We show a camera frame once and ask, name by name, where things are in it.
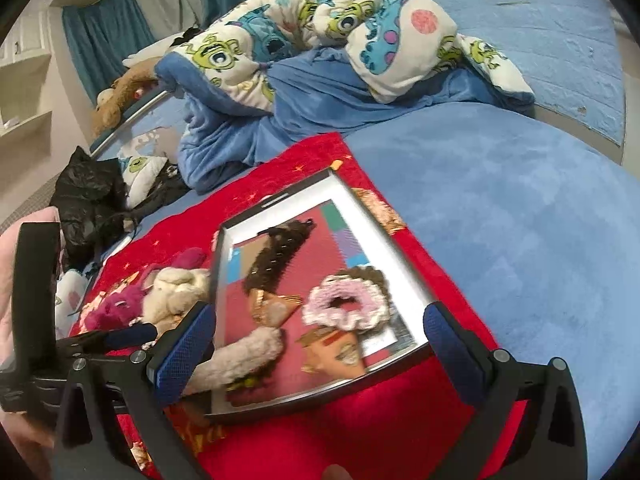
beige plush toy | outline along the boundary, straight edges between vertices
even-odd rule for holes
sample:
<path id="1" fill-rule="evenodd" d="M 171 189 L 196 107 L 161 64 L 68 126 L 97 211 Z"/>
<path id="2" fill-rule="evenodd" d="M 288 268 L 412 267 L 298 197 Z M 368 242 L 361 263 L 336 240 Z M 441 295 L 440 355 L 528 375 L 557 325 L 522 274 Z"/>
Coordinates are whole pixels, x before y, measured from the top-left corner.
<path id="1" fill-rule="evenodd" d="M 100 92 L 98 105 L 93 113 L 94 136 L 100 136 L 103 130 L 115 128 L 120 123 L 122 112 L 135 101 L 135 93 L 144 84 L 156 81 L 154 72 L 161 57 L 151 57 L 129 68 L 121 78 L 113 82 L 113 92 L 105 100 L 105 92 Z"/>
<path id="2" fill-rule="evenodd" d="M 207 269 L 165 267 L 142 301 L 142 322 L 155 325 L 160 337 L 178 326 L 196 302 L 206 300 L 208 291 Z"/>

hand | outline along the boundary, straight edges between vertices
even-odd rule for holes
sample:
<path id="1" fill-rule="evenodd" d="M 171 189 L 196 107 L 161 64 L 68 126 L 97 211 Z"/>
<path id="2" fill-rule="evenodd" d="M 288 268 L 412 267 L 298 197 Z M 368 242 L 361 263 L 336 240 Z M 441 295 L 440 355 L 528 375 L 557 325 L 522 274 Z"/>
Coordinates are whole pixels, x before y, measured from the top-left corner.
<path id="1" fill-rule="evenodd" d="M 44 449 L 53 449 L 53 432 L 41 423 L 30 420 L 24 413 L 5 413 L 0 410 L 0 422 L 29 468 L 38 478 L 49 479 L 49 460 Z"/>
<path id="2" fill-rule="evenodd" d="M 321 480 L 353 480 L 353 478 L 345 468 L 333 464 L 324 470 Z"/>

cartoon print comforter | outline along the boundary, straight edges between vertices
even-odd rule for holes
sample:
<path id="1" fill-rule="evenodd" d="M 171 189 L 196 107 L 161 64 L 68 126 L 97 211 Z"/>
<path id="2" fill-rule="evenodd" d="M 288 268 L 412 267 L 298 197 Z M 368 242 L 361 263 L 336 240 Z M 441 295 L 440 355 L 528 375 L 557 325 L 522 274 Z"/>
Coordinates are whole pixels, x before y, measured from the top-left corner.
<path id="1" fill-rule="evenodd" d="M 534 101 L 506 56 L 432 0 L 247 0 L 156 73 L 190 101 L 178 163 L 199 190 L 313 134 L 450 100 Z"/>

red blanket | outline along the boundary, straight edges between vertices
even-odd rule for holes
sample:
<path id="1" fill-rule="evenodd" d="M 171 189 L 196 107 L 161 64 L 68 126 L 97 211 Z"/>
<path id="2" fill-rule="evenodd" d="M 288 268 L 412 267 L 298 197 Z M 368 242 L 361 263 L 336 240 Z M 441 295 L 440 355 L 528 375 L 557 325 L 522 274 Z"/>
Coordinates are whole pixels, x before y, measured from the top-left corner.
<path id="1" fill-rule="evenodd" d="M 223 221 L 336 160 L 342 163 L 337 172 L 348 185 L 378 193 L 339 134 L 311 137 L 184 213 L 158 223 L 110 258 L 87 299 L 91 301 L 145 264 L 165 263 L 189 247 L 210 248 Z M 489 348 L 496 348 L 487 327 L 409 229 L 393 237 L 460 324 L 478 334 Z M 430 358 L 360 393 L 255 424 L 203 430 L 177 408 L 168 415 L 216 480 L 319 480 L 332 463 L 344 466 L 354 480 L 424 480 L 458 439 L 472 413 L 458 399 L 437 359 Z M 483 477 L 500 467 L 521 414 L 521 406 L 512 411 Z M 120 422 L 130 442 L 139 441 L 129 417 L 121 416 Z M 145 472 L 155 474 L 152 465 Z"/>

pillow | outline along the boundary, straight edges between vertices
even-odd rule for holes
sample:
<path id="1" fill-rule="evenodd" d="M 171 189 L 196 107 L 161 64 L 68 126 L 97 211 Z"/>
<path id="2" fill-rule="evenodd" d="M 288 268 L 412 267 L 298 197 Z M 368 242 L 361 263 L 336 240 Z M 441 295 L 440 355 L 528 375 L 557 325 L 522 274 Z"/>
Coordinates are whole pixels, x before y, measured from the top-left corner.
<path id="1" fill-rule="evenodd" d="M 156 41 L 142 50 L 137 51 L 135 54 L 127 56 L 127 59 L 122 60 L 122 64 L 127 68 L 131 68 L 136 63 L 144 61 L 145 59 L 149 59 L 151 57 L 162 57 L 166 54 L 166 51 L 169 50 L 169 47 L 171 47 L 174 40 L 176 38 L 180 38 L 181 35 L 183 35 L 183 32 L 178 32 L 178 34 Z"/>
<path id="2" fill-rule="evenodd" d="M 167 162 L 165 156 L 130 156 L 120 159 L 127 186 L 127 209 L 133 209 L 149 194 L 156 177 Z"/>
<path id="3" fill-rule="evenodd" d="M 122 145 L 118 158 L 145 156 L 165 156 L 172 164 L 177 164 L 178 144 L 182 134 L 170 126 L 158 126 L 143 134 L 133 137 Z"/>
<path id="4" fill-rule="evenodd" d="M 69 335 L 71 327 L 78 318 L 78 307 L 88 285 L 89 280 L 75 269 L 68 270 L 58 280 L 54 310 L 56 339 Z"/>

